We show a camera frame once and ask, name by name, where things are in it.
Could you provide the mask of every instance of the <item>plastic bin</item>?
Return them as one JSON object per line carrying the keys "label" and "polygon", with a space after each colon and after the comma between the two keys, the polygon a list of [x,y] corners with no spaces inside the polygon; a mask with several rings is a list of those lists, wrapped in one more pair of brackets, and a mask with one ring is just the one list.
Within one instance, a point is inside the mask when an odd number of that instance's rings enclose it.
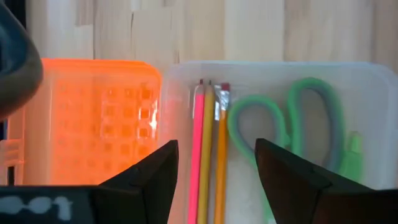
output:
{"label": "plastic bin", "polygon": [[[363,138],[364,175],[361,183],[373,189],[396,186],[398,137],[398,78],[389,69],[370,63],[244,63],[190,62],[176,65],[167,74],[162,88],[160,143],[178,139],[180,164],[177,189],[169,223],[186,223],[189,170],[192,148],[192,96],[199,79],[231,84],[231,101],[250,94],[272,98],[286,115],[287,90],[293,81],[315,77],[337,91],[346,122],[346,132],[356,131]],[[318,119],[322,110],[317,99],[305,103],[310,138],[306,139],[312,161],[325,151],[325,134]],[[243,133],[254,145],[256,138],[271,138],[269,114],[259,108],[242,114]],[[209,223],[213,223],[216,141],[213,141],[209,197]],[[238,152],[233,143],[228,149],[228,180],[225,223],[264,223],[262,187],[257,171]]]}
{"label": "plastic bin", "polygon": [[43,60],[37,94],[8,120],[0,184],[99,184],[157,148],[161,76],[143,62]]}

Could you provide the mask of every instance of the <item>pencil eraser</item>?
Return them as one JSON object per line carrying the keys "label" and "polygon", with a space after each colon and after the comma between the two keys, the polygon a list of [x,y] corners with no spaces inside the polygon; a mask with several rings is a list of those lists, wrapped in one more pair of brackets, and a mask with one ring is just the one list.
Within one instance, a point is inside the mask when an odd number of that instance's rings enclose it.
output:
{"label": "pencil eraser", "polygon": [[222,84],[221,84],[221,89],[222,89],[222,90],[229,91],[229,83],[222,83]]}

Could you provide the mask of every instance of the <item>pencil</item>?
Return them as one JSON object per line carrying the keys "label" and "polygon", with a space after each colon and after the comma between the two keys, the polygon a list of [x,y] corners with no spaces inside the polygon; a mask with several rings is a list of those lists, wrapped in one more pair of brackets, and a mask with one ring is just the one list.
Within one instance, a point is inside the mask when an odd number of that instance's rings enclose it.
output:
{"label": "pencil", "polygon": [[192,137],[192,159],[190,192],[188,205],[188,224],[197,223],[198,215],[198,190],[200,174],[200,156],[201,156],[201,138],[203,134],[203,107],[205,104],[205,92],[203,89],[203,80],[197,86],[194,101],[193,114],[193,137]]}
{"label": "pencil", "polygon": [[218,149],[216,168],[216,205],[214,224],[223,224],[225,216],[227,129],[226,119],[229,103],[229,84],[221,84],[220,121],[218,127]]}
{"label": "pencil", "polygon": [[198,224],[207,224],[207,206],[209,190],[209,172],[211,157],[211,138],[214,119],[214,88],[211,81],[205,87],[205,116],[203,120],[203,134],[200,159]]}

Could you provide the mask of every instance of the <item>wooden surface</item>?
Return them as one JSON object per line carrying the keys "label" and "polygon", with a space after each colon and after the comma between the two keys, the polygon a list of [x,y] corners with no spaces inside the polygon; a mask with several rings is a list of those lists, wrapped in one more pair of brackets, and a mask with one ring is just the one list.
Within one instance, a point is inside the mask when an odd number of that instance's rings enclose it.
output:
{"label": "wooden surface", "polygon": [[398,71],[398,0],[34,0],[43,57],[371,61]]}

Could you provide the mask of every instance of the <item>black object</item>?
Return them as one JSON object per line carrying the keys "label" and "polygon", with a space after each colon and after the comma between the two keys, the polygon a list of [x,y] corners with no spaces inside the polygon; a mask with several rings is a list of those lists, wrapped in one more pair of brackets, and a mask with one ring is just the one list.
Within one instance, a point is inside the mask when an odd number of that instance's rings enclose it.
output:
{"label": "black object", "polygon": [[4,0],[5,5],[14,17],[26,29],[26,3],[25,0]]}
{"label": "black object", "polygon": [[398,190],[369,189],[265,139],[255,153],[278,224],[398,223]]}
{"label": "black object", "polygon": [[0,1],[0,121],[25,104],[43,79],[39,53]]}
{"label": "black object", "polygon": [[177,171],[170,141],[99,186],[0,187],[0,223],[166,224]]}

